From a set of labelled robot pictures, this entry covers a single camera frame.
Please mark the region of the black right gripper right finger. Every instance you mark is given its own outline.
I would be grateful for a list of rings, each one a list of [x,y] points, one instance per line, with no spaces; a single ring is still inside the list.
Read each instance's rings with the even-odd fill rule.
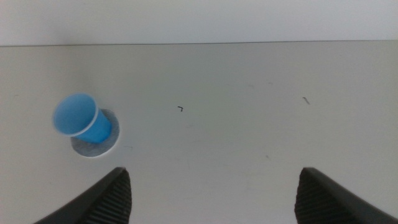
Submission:
[[[299,224],[397,224],[397,218],[313,167],[304,167],[300,173],[294,212]]]

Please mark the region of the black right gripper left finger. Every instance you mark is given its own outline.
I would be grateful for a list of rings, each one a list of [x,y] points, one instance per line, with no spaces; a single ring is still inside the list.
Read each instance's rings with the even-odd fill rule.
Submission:
[[[117,167],[81,195],[39,220],[41,224],[128,224],[132,209],[131,180]]]

